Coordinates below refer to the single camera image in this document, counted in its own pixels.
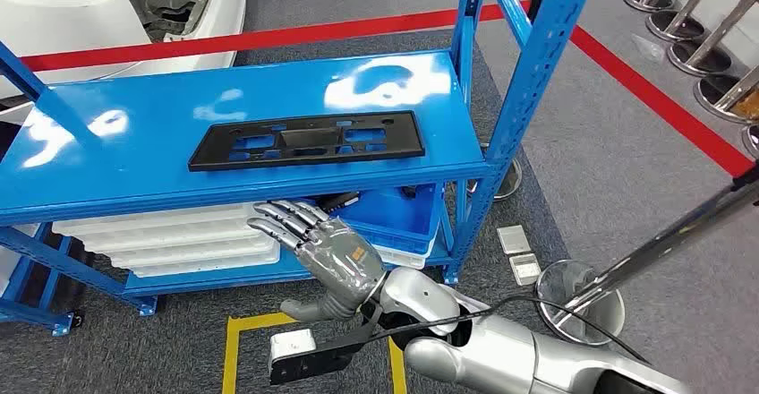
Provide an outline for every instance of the yellow floor line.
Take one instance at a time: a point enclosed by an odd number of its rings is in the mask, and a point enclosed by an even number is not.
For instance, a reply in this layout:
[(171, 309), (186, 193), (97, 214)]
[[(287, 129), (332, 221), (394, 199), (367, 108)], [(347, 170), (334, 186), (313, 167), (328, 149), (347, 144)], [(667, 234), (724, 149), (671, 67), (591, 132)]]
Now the yellow floor line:
[(390, 349), (390, 371), (393, 373), (393, 394), (406, 394), (403, 351), (396, 346), (396, 342), (392, 338), (388, 338), (388, 347)]
[(235, 319), (226, 320), (226, 351), (224, 354), (224, 377), (221, 381), (222, 394), (235, 394), (237, 381), (237, 350), (240, 347), (240, 330), (235, 327)]
[(240, 331), (265, 329), (277, 325), (296, 322), (284, 313), (267, 313), (248, 318), (226, 320), (226, 350), (224, 355), (224, 377), (221, 382), (222, 394), (235, 394), (237, 383), (237, 351), (240, 349)]

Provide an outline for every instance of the stacked white trays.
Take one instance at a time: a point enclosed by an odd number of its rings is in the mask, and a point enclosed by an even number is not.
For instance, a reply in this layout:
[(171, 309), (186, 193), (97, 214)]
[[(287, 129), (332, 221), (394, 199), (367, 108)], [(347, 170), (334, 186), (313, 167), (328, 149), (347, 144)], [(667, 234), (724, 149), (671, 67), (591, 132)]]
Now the stacked white trays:
[(149, 277), (279, 261), (279, 244), (247, 225), (258, 216), (251, 203), (238, 203), (60, 221), (53, 231)]

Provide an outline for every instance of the black cable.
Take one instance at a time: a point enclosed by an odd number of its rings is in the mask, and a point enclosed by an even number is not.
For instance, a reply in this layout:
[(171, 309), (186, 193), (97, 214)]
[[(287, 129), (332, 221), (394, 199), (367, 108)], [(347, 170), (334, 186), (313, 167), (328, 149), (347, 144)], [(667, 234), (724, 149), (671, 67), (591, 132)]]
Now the black cable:
[(575, 311), (567, 309), (566, 307), (562, 306), (561, 304), (556, 304), (556, 303), (553, 303), (553, 302), (551, 302), (549, 300), (544, 300), (542, 298), (530, 297), (528, 295), (510, 295), (510, 296), (504, 298), (503, 300), (497, 302), (491, 308), (485, 309), (483, 311), (477, 311), (477, 312), (468, 313), (467, 315), (459, 315), (459, 316), (454, 316), (454, 317), (451, 317), (451, 318), (444, 318), (444, 319), (436, 320), (436, 321), (417, 322), (415, 324), (404, 325), (403, 327), (397, 327), (397, 328), (390, 329), (390, 330), (383, 330), (383, 331), (380, 331), (380, 332), (372, 335), (369, 338), (369, 340), (367, 340), (367, 343), (372, 342), (374, 340), (380, 340), (381, 338), (387, 338), (387, 337), (390, 337), (390, 336), (392, 336), (394, 334), (398, 334), (398, 333), (404, 333), (404, 332), (407, 332), (407, 331), (420, 330), (420, 329), (427, 329), (429, 327), (435, 327), (435, 326), (438, 326), (438, 325), (446, 325), (446, 324), (451, 324), (451, 323), (454, 323), (454, 322), (469, 321), (469, 320), (472, 320), (474, 318), (479, 318), (481, 316), (488, 316), (488, 315), (491, 315), (491, 314), (495, 313), (501, 306), (503, 306), (504, 304), (509, 303), (509, 302), (543, 303), (543, 304), (547, 304), (548, 306), (555, 307), (555, 308), (559, 309), (560, 311), (564, 311), (566, 313), (569, 313), (570, 315), (574, 316), (578, 320), (580, 320), (580, 321), (582, 321), (582, 322), (590, 325), (594, 329), (598, 330), (601, 334), (603, 334), (607, 338), (611, 339), (612, 342), (616, 343), (622, 349), (626, 350), (630, 355), (632, 355), (633, 357), (635, 357), (635, 359), (637, 359), (638, 361), (641, 361), (641, 362), (646, 363), (646, 364), (651, 364), (648, 360), (646, 360), (645, 358), (643, 358), (642, 355), (638, 354), (627, 343), (623, 342), (621, 339), (619, 339), (616, 336), (614, 336), (613, 334), (609, 333), (607, 330), (605, 330), (604, 328), (600, 327), (595, 322), (589, 321), (587, 318), (585, 318), (580, 313), (577, 313)]

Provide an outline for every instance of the robot finger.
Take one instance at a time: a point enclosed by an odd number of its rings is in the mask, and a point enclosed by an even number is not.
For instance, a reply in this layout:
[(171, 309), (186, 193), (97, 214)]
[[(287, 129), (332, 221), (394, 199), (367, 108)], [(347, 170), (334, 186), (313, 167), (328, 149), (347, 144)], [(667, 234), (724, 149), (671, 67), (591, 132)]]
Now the robot finger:
[(280, 242), (286, 248), (293, 251), (298, 249), (298, 247), (303, 244), (303, 240), (292, 234), (286, 228), (282, 227), (281, 224), (273, 222), (269, 219), (250, 218), (248, 219), (248, 227), (262, 231), (267, 236)]
[(329, 219), (329, 215), (325, 213), (323, 210), (319, 209), (316, 206), (311, 206), (308, 203), (304, 203), (302, 201), (299, 201), (296, 203), (298, 207), (303, 208), (305, 210), (308, 210), (314, 217), (316, 217), (319, 221), (324, 222)]
[(253, 208), (264, 214), (266, 217), (273, 218), (286, 229), (290, 230), (294, 235), (302, 239), (306, 237), (306, 232), (311, 228), (311, 226), (304, 224), (289, 211), (282, 210), (278, 205), (261, 202), (254, 203)]
[(324, 214), (325, 215), (324, 219), (317, 217), (316, 210), (314, 208), (311, 208), (311, 210), (306, 209), (306, 207), (308, 208), (311, 207), (306, 203), (299, 202), (298, 204), (295, 204), (287, 200), (277, 200), (277, 201), (271, 202), (271, 204), (279, 207), (280, 209), (289, 211), (290, 213), (298, 217), (301, 221), (308, 224), (310, 227), (316, 227), (321, 221), (329, 219), (329, 216), (327, 216), (327, 214)]

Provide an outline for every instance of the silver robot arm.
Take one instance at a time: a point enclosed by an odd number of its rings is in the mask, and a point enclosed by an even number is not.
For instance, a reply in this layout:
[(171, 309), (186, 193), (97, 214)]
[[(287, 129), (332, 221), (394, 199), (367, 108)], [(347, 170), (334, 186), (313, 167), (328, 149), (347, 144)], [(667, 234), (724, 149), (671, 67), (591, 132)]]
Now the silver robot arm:
[[(386, 272), (370, 244), (341, 220), (305, 203), (273, 201), (256, 209), (266, 217), (253, 218), (249, 225), (292, 250), (327, 289), (317, 303), (287, 300), (282, 311), (296, 320), (317, 321), (346, 319), (361, 310), (369, 322), (320, 347), (309, 330), (276, 335), (272, 383), (344, 369), (373, 339), (375, 325), (390, 330), (489, 308), (418, 270)], [(398, 333), (393, 339), (418, 373), (486, 394), (690, 392), (683, 383), (636, 360), (543, 336), (495, 314)]]

